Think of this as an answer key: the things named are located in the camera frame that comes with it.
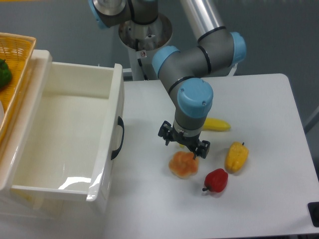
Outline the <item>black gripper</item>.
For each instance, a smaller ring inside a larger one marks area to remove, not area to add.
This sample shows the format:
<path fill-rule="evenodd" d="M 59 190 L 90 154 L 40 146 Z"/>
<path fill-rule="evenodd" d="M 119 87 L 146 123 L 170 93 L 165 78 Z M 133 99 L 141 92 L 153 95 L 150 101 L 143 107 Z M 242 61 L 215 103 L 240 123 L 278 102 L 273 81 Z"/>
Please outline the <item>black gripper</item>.
<path fill-rule="evenodd" d="M 210 142 L 207 140 L 200 141 L 200 133 L 194 136 L 189 136 L 186 130 L 177 130 L 169 122 L 164 121 L 159 129 L 158 136 L 165 141 L 168 146 L 170 142 L 177 142 L 185 146 L 190 152 L 193 153 L 193 159 L 201 157 L 205 159 L 210 150 Z"/>

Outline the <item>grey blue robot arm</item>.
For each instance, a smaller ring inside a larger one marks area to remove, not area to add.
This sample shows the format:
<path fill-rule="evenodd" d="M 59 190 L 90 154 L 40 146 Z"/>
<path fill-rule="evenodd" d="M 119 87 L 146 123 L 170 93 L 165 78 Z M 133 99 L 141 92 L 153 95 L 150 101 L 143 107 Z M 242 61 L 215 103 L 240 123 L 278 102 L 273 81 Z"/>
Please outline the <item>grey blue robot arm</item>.
<path fill-rule="evenodd" d="M 243 61 L 247 48 L 239 33 L 226 29 L 212 1 L 183 0 L 181 5 L 197 40 L 197 46 L 186 51 L 169 44 L 172 24 L 159 12 L 156 0 L 89 1 L 100 28 L 118 26 L 133 79 L 159 79 L 172 100 L 174 122 L 163 122 L 159 137 L 205 158 L 210 143 L 199 136 L 212 107 L 213 89 L 203 78 Z"/>

